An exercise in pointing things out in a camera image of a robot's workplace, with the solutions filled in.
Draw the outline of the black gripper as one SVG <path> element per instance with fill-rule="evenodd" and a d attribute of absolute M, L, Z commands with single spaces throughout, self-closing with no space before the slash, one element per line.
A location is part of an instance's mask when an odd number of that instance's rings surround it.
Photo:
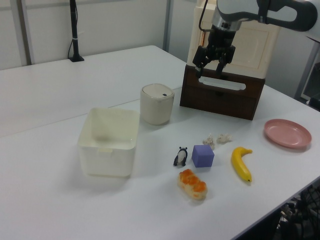
<path fill-rule="evenodd" d="M 216 73 L 222 74 L 224 67 L 230 64 L 236 47 L 232 45 L 236 31 L 230 31 L 225 28 L 211 26 L 206 47 L 198 46 L 192 63 L 195 65 L 195 76 L 200 78 L 203 74 L 204 67 L 212 61 L 210 50 L 216 50 L 218 53 L 218 65 Z"/>

